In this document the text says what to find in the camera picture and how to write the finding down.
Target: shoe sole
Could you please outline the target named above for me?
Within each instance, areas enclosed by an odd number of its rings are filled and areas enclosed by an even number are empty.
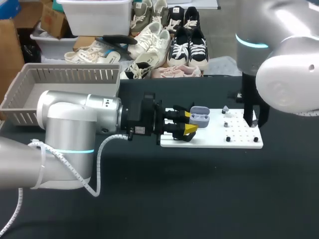
[[[169,67],[172,67],[172,66],[180,66],[180,65],[184,65],[184,66],[187,66],[187,61],[185,62],[182,62],[180,60],[175,60],[173,58],[171,58],[171,60],[169,60],[168,56],[167,56],[167,65]]]
[[[188,66],[189,67],[198,66],[201,71],[204,71],[208,67],[208,61],[206,61],[206,60],[205,61],[200,61],[200,62],[198,62],[198,61],[188,61]]]

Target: black tablecloth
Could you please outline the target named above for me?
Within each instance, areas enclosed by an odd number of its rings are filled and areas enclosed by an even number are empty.
[[[165,107],[195,101],[241,108],[227,99],[240,85],[238,77],[143,80],[121,83],[119,96],[129,104],[149,91]],[[318,129],[317,118],[271,110],[260,150],[162,148],[155,137],[141,136],[113,140],[103,152],[98,198],[85,189],[26,189],[3,238],[317,239]],[[37,127],[10,122],[0,134],[23,143],[44,140]],[[96,149],[102,140],[97,137]],[[0,225],[16,201],[17,190],[0,191]]]

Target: gray plastic part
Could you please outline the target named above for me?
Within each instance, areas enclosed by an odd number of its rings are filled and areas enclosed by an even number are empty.
[[[204,106],[193,106],[190,109],[191,114],[199,114],[199,115],[209,115],[210,110],[207,107]]]
[[[44,91],[66,91],[116,97],[119,64],[25,64],[12,81],[0,112],[14,125],[38,125],[36,107]]]
[[[198,125],[199,128],[206,128],[209,124],[209,120],[208,115],[191,114],[189,123]]]

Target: white shoe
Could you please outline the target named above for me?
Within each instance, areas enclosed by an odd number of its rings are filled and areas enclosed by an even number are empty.
[[[136,45],[129,45],[128,51],[133,59],[137,59],[140,55],[147,52],[149,47],[153,43],[153,35],[159,35],[161,32],[161,24],[157,21],[147,25],[138,36],[134,39],[137,42]]]
[[[159,55],[159,62],[155,68],[162,66],[166,61],[166,56],[170,46],[170,34],[169,31],[164,30],[159,36],[153,36],[153,43],[147,52],[157,52]]]
[[[93,41],[91,45],[80,47],[79,50],[80,49],[87,52],[97,51],[97,52],[105,53],[108,50],[112,49],[112,47],[107,46],[99,41]]]
[[[67,52],[64,54],[64,58],[66,63],[108,63],[102,53],[97,51],[87,52],[82,49],[77,52]]]
[[[120,75],[120,79],[143,79],[158,64],[160,58],[156,52],[147,52],[139,56]]]

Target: small part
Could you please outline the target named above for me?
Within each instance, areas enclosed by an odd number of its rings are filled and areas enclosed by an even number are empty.
[[[189,123],[198,125],[199,128],[206,128],[209,124],[210,117],[208,115],[191,114]]]
[[[229,108],[227,106],[224,106],[223,110],[221,111],[222,114],[226,114],[226,112],[229,111]]]
[[[204,106],[193,106],[190,109],[191,114],[198,114],[198,115],[209,115],[210,110],[207,107]]]
[[[253,128],[257,127],[257,125],[258,125],[258,120],[257,119],[253,120],[252,127]]]

